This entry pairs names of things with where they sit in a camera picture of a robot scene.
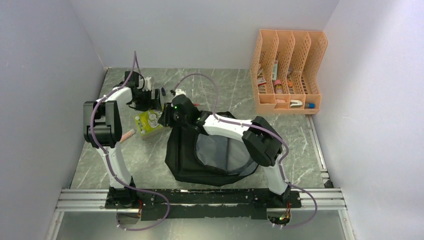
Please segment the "black student backpack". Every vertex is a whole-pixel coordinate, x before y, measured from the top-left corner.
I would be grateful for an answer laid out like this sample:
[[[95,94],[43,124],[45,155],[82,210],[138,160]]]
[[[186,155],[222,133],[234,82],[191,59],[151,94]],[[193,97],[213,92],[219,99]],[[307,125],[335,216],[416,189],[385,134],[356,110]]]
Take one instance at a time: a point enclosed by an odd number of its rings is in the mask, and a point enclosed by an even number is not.
[[[216,187],[233,184],[259,166],[242,142],[185,127],[172,127],[164,161],[177,181]]]

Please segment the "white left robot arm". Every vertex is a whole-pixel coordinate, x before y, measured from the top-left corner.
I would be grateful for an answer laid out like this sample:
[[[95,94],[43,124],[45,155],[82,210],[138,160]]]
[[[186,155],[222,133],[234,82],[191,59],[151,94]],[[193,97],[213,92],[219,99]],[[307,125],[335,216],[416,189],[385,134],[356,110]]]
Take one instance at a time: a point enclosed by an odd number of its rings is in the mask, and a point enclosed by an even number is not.
[[[163,130],[159,124],[162,115],[161,90],[153,88],[153,78],[143,77],[135,71],[126,71],[124,80],[116,84],[110,93],[83,104],[83,136],[100,154],[113,191],[123,189],[118,201],[126,208],[134,207],[139,194],[132,190],[135,183],[126,167],[122,142],[135,133],[142,138]],[[133,120],[135,128],[123,131],[120,113],[124,109],[138,112]]]

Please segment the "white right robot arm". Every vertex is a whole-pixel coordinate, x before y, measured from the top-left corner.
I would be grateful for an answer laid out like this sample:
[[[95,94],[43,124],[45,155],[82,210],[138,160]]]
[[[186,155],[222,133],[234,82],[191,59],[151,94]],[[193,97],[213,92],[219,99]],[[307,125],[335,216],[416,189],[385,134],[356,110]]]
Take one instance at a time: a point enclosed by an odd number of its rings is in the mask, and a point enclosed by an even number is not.
[[[171,128],[165,163],[177,181],[221,187],[262,167],[270,202],[275,207],[288,202],[291,187],[282,166],[288,145],[263,117],[243,120],[199,110],[180,94],[164,105],[159,123]]]

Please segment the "pink yellow highlighter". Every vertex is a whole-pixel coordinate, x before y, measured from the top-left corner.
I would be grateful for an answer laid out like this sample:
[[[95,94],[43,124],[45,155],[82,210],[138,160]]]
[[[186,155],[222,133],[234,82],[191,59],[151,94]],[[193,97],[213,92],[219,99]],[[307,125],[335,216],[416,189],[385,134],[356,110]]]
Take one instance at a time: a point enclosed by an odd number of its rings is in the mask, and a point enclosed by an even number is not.
[[[136,130],[135,129],[129,130],[128,132],[126,132],[125,134],[122,135],[122,137],[120,139],[120,143],[123,143],[128,138],[130,138],[131,136],[133,136],[135,133],[136,133]]]

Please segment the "white red staples box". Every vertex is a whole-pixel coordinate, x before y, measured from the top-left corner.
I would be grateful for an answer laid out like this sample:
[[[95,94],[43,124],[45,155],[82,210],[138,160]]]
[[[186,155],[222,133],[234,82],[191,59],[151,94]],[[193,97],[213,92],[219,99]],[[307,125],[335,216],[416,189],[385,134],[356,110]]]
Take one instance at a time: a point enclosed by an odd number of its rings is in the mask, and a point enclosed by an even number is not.
[[[267,84],[267,81],[266,81],[266,79],[264,77],[258,77],[257,80],[256,80],[256,82],[257,82],[257,85],[259,87],[260,86],[264,86],[264,85]]]

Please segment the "pink bottle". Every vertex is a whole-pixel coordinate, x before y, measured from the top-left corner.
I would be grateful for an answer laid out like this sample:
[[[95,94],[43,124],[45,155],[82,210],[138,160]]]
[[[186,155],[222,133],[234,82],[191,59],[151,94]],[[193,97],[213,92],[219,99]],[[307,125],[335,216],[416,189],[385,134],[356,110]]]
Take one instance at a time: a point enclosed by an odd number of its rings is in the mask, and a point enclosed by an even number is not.
[[[284,86],[280,79],[277,79],[273,82],[273,89],[275,94],[283,94]]]

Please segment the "tall white green box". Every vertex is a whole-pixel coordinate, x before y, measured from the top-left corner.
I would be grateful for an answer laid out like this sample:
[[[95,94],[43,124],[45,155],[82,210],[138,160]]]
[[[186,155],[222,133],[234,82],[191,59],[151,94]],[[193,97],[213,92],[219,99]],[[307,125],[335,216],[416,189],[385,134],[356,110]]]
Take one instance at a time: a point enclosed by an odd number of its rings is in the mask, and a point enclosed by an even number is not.
[[[272,73],[271,73],[272,81],[277,80],[277,75],[278,75],[278,60],[275,59],[274,62],[273,62],[273,68],[272,68]]]

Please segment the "orange plastic desk organizer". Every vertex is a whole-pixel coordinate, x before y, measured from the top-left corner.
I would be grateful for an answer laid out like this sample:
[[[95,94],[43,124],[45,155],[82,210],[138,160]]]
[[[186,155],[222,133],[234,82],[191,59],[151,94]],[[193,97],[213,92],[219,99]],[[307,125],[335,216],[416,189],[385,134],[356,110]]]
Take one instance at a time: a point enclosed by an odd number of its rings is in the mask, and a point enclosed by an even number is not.
[[[317,73],[328,46],[322,31],[261,29],[250,67],[255,109],[260,114],[315,115],[319,112],[322,95]],[[283,94],[275,94],[272,70],[278,60],[277,79],[283,84]],[[264,77],[266,85],[258,86]],[[286,103],[276,103],[276,99]],[[302,108],[290,108],[290,100],[303,102]],[[305,103],[315,109],[305,109]]]

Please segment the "white stapler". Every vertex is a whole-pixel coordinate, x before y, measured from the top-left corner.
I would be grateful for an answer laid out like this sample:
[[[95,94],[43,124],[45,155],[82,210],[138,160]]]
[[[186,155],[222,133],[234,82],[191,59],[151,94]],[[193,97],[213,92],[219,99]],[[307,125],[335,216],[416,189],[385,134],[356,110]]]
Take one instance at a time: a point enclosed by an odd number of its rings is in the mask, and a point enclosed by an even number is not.
[[[291,109],[303,108],[304,103],[301,100],[291,99],[290,102],[289,102],[289,107]]]

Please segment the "grey blue sharpener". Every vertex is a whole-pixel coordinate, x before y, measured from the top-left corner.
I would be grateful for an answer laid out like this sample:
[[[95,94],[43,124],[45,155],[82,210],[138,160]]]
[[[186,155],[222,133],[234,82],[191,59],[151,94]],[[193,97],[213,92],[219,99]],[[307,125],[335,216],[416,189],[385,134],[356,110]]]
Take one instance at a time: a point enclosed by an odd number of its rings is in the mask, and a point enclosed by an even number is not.
[[[305,109],[315,109],[316,108],[316,105],[314,104],[314,103],[305,103],[304,104],[304,108]]]

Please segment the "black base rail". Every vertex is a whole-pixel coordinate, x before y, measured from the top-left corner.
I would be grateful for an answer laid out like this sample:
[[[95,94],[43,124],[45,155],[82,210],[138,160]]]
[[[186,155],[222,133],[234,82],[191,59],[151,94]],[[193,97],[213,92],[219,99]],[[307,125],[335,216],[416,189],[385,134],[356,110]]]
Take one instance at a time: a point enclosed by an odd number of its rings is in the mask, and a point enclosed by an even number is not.
[[[282,195],[267,188],[234,189],[110,189],[104,204],[107,210],[139,217],[141,221],[167,219],[238,218],[266,220],[270,209],[299,209],[300,193]]]

